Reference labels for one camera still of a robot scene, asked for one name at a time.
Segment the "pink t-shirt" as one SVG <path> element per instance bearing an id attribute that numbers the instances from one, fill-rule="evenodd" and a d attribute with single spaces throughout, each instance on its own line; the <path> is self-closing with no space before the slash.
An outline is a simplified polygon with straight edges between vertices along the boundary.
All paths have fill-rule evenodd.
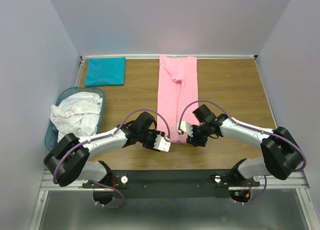
<path id="1" fill-rule="evenodd" d="M 180 117 L 192 125 L 198 125 L 193 111 L 198 108 L 195 103 L 185 112 L 188 104 L 198 100 L 197 58 L 159 57 L 159 75 L 157 90 L 157 112 L 164 117 L 170 129 L 170 142 L 187 142 L 186 134 L 178 134 L 177 123 Z"/>

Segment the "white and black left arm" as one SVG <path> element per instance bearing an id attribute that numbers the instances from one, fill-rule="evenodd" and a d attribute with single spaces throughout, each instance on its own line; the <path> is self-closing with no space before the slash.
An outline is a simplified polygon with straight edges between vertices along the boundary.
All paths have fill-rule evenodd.
<path id="1" fill-rule="evenodd" d="M 143 111 L 135 120 L 124 120 L 107 132 L 92 136 L 65 135 L 47 154 L 43 163 L 53 176 L 53 183 L 66 187 L 76 180 L 93 180 L 99 187 L 110 184 L 108 166 L 101 162 L 90 162 L 97 155 L 110 150 L 122 149 L 141 143 L 146 149 L 157 152 L 170 150 L 170 137 L 156 126 L 155 118 Z"/>

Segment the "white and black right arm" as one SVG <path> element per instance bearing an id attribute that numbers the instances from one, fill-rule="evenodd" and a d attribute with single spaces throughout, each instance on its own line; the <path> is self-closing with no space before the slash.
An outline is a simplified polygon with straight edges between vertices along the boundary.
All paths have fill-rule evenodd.
<path id="1" fill-rule="evenodd" d="M 257 127 L 241 122 L 227 112 L 215 115 L 205 104 L 192 113 L 199 124 L 191 124 L 183 119 L 176 124 L 180 134 L 187 134 L 188 144 L 205 147 L 208 138 L 216 136 L 236 139 L 261 150 L 261 157 L 242 159 L 232 167 L 230 181 L 236 186 L 256 176 L 273 176 L 284 181 L 293 172 L 306 166 L 306 157 L 284 127 Z"/>

